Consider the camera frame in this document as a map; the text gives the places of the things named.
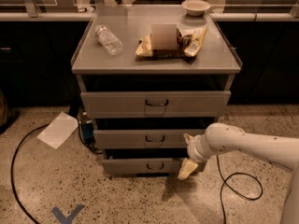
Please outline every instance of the countertop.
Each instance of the countertop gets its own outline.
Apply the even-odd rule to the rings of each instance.
[[[135,51],[139,39],[150,34],[152,24],[176,24],[180,30],[206,26],[203,47],[195,59],[139,60]],[[111,56],[97,44],[94,29],[104,24],[122,41],[123,52]],[[191,17],[181,6],[121,6],[99,9],[84,42],[73,59],[75,74],[237,74],[239,64],[208,16]]]

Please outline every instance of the open drawer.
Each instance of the open drawer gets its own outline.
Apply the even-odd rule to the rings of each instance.
[[[165,149],[163,152],[159,150],[147,151],[135,150],[115,150],[109,152],[107,150],[108,159],[103,160],[103,167],[107,174],[167,174],[178,173],[183,162],[183,158],[187,157],[185,149]],[[200,163],[195,172],[201,172],[205,169],[206,163]]]
[[[106,148],[186,147],[183,134],[202,134],[203,130],[95,130],[96,144]]]
[[[150,117],[219,117],[229,91],[83,92],[91,119]]]

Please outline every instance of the cable on floor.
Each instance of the cable on floor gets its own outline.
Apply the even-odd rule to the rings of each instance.
[[[220,166],[220,163],[219,163],[219,156],[218,156],[218,155],[217,155],[217,165],[218,165],[219,173],[220,173],[220,175],[221,175],[221,179],[222,179],[222,181],[223,181],[222,186],[221,186],[221,208],[222,208],[222,212],[223,212],[223,223],[226,224],[226,214],[225,214],[225,209],[224,209],[224,204],[223,204],[223,199],[222,199],[222,193],[223,193],[223,188],[224,188],[224,186],[226,185],[226,186],[227,186],[228,188],[230,188],[230,190],[232,190],[235,194],[237,194],[237,195],[240,196],[241,198],[244,198],[244,199],[246,199],[246,200],[248,200],[248,201],[256,201],[256,200],[260,199],[260,198],[262,197],[262,195],[263,195],[263,186],[262,186],[261,182],[260,182],[256,177],[254,177],[253,175],[246,174],[246,173],[234,173],[234,174],[231,174],[231,175],[229,175],[228,177],[224,178],[223,175],[222,175],[222,172],[221,172],[221,166]],[[250,197],[247,197],[247,196],[241,194],[240,192],[236,191],[235,189],[233,189],[233,188],[227,183],[227,181],[228,181],[231,177],[233,177],[233,176],[235,176],[235,175],[247,175],[247,176],[251,177],[252,179],[254,179],[254,180],[259,184],[259,186],[260,186],[260,188],[261,188],[261,193],[260,193],[260,195],[258,195],[256,198],[250,198]]]
[[[13,191],[13,195],[19,205],[19,207],[21,208],[21,210],[35,223],[35,224],[39,224],[39,222],[31,216],[31,214],[26,210],[26,208],[21,204],[21,201],[18,197],[18,194],[17,194],[17,191],[16,191],[16,187],[15,187],[15,183],[14,183],[14,175],[13,175],[13,168],[14,168],[14,164],[15,164],[15,160],[16,160],[16,157],[17,157],[17,154],[20,150],[20,147],[22,145],[22,143],[25,141],[25,139],[33,132],[35,131],[38,131],[42,128],[45,128],[46,126],[48,126],[49,124],[46,124],[46,125],[43,125],[43,126],[40,126],[34,130],[32,130],[31,132],[29,132],[28,134],[26,134],[23,139],[20,141],[20,143],[18,144],[18,147],[17,149],[15,150],[15,153],[13,155],[13,158],[12,158],[12,162],[11,162],[11,166],[10,166],[10,181],[11,181],[11,187],[12,187],[12,191]]]
[[[91,144],[86,144],[81,136],[81,131],[80,131],[80,124],[79,124],[79,120],[77,119],[78,121],[78,136],[80,138],[80,141],[81,143],[87,147],[92,153],[94,154],[102,154],[102,152],[100,152],[98,150],[98,148],[96,147],[92,147]],[[38,131],[42,128],[45,128],[47,127],[49,124],[45,124],[45,125],[42,125],[38,128],[35,128],[33,129],[31,132],[29,132],[28,134],[26,134],[23,139],[19,142],[15,152],[14,152],[14,155],[13,155],[13,158],[12,158],[12,162],[11,162],[11,165],[10,165],[10,182],[11,182],[11,187],[12,187],[12,192],[13,192],[13,195],[19,205],[19,207],[21,208],[21,210],[26,214],[26,216],[28,216],[35,224],[39,224],[39,222],[26,210],[26,208],[22,205],[19,197],[18,197],[18,193],[16,191],[16,187],[15,187],[15,182],[14,182],[14,173],[13,173],[13,170],[14,170],[14,164],[15,164],[15,160],[17,158],[17,155],[18,155],[18,152],[21,148],[21,145],[23,144],[23,142],[25,141],[25,139],[31,134],[31,133],[34,133],[35,131]]]

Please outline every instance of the terrazzo floor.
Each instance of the terrazzo floor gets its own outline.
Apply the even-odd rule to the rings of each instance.
[[[20,116],[0,135],[0,223],[34,223],[14,199],[10,165],[22,138],[52,122],[69,107],[17,108]],[[228,105],[219,122],[248,133],[299,137],[298,105]],[[32,133],[20,148],[14,181],[21,203],[38,223],[189,223],[221,224],[221,177],[216,158],[204,172],[180,181],[177,174],[108,176],[102,157],[80,143],[78,130],[57,149]],[[220,155],[223,176],[245,172],[259,179],[263,196],[246,201],[228,188],[223,190],[227,223],[279,223],[291,172],[281,170],[239,151]],[[258,196],[260,188],[245,176],[230,184],[242,194]]]

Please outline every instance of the floor tape marker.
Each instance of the floor tape marker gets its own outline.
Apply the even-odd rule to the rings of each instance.
[[[59,220],[62,224],[71,224],[73,219],[78,215],[78,213],[83,209],[84,205],[79,204],[76,209],[71,213],[70,216],[65,217],[64,214],[58,209],[58,207],[54,207],[52,209],[52,213],[56,216],[56,218]]]

